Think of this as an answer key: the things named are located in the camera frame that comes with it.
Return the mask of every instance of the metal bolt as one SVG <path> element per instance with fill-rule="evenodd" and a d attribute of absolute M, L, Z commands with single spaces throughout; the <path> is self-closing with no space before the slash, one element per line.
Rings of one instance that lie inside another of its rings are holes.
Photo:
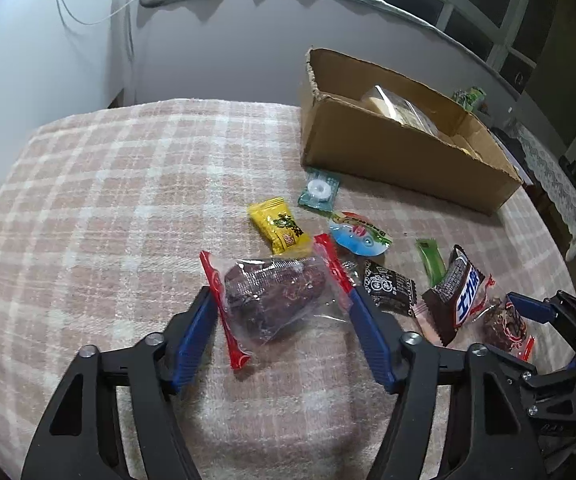
<path fill-rule="evenodd" d="M 148 334 L 144 341 L 148 346 L 157 346 L 164 342 L 164 335 L 161 332 L 153 332 L 152 334 Z"/>
<path fill-rule="evenodd" d="M 97 353 L 95 345 L 85 345 L 79 349 L 79 357 L 92 357 Z"/>
<path fill-rule="evenodd" d="M 423 337 L 421 337 L 417 332 L 406 332 L 401 339 L 404 343 L 409 345 L 417 345 L 421 343 Z"/>
<path fill-rule="evenodd" d="M 484 345 L 476 344 L 472 346 L 472 353 L 482 357 L 488 353 L 488 349 Z"/>

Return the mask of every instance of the lace cloth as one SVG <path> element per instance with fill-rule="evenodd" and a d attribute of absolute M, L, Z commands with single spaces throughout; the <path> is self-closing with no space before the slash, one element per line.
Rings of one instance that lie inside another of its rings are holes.
<path fill-rule="evenodd" d="M 521 143 L 526 154 L 526 164 L 566 223 L 572 235 L 566 261 L 572 261 L 576 256 L 576 189 L 552 153 L 519 121 L 509 121 L 504 131 Z"/>

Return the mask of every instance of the pink and white checkered cloth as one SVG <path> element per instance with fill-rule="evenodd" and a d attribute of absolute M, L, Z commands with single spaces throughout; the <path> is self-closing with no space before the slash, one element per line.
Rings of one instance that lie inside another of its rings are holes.
<path fill-rule="evenodd" d="M 268 255 L 246 215 L 283 196 L 302 229 L 326 220 L 296 207 L 298 108 L 172 100 L 69 117 L 37 130 L 0 190 L 0 464 L 20 476 L 34 429 L 76 350 L 133 345 L 187 309 L 206 278 L 200 250 Z M 492 217 L 416 192 L 344 177 L 337 208 L 359 212 L 394 242 L 385 265 L 428 286 L 415 248 L 455 243 L 507 290 L 574 293 L 559 251 L 519 190 Z M 402 325 L 414 329 L 411 319 Z M 372 380 L 347 323 L 322 320 L 235 377 L 221 328 L 178 419 L 206 479 L 362 479 L 394 398 Z M 534 362 L 571 349 L 538 327 Z M 438 393 L 424 477 L 436 474 L 447 416 Z M 124 444 L 144 478 L 128 410 Z"/>

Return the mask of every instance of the table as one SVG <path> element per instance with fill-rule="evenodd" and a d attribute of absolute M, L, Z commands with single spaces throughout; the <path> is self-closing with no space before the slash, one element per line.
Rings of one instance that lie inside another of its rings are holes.
<path fill-rule="evenodd" d="M 164 328 L 206 283 L 200 250 L 270 254 L 248 204 L 283 196 L 302 229 L 326 229 L 325 218 L 296 206 L 306 183 L 299 130 L 295 107 L 172 100 L 73 116 L 33 134 L 0 190 L 0 464 L 11 478 L 80 346 L 123 348 Z M 487 217 L 344 176 L 337 206 L 391 235 L 385 265 L 420 292 L 428 280 L 417 237 L 436 238 L 446 260 L 461 244 L 507 290 L 575 292 L 521 189 Z M 372 380 L 349 325 L 313 318 L 270 361 L 237 376 L 217 328 L 196 383 L 176 403 L 203 478 L 366 477 L 395 399 Z M 538 368 L 566 365 L 563 339 L 535 330 Z M 119 398 L 129 467 L 144 478 L 126 392 Z M 441 387 L 424 478 L 437 471 L 448 398 Z"/>
<path fill-rule="evenodd" d="M 552 153 L 519 121 L 509 121 L 504 127 L 504 131 L 509 137 L 520 142 L 526 155 L 528 168 L 532 170 L 541 188 L 568 227 L 572 239 L 566 251 L 566 261 L 571 262 L 576 256 L 575 187 L 559 167 L 559 163 Z"/>

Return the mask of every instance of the cardboard box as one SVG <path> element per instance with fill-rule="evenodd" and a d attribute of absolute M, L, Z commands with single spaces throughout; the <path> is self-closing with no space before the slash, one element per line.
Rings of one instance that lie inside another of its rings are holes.
<path fill-rule="evenodd" d="M 363 108 L 359 101 L 376 84 L 417 105 L 446 136 L 465 139 L 482 160 Z M 393 70 L 324 48 L 306 56 L 302 149 L 305 166 L 396 184 L 486 214 L 522 183 L 486 127 L 457 103 Z"/>

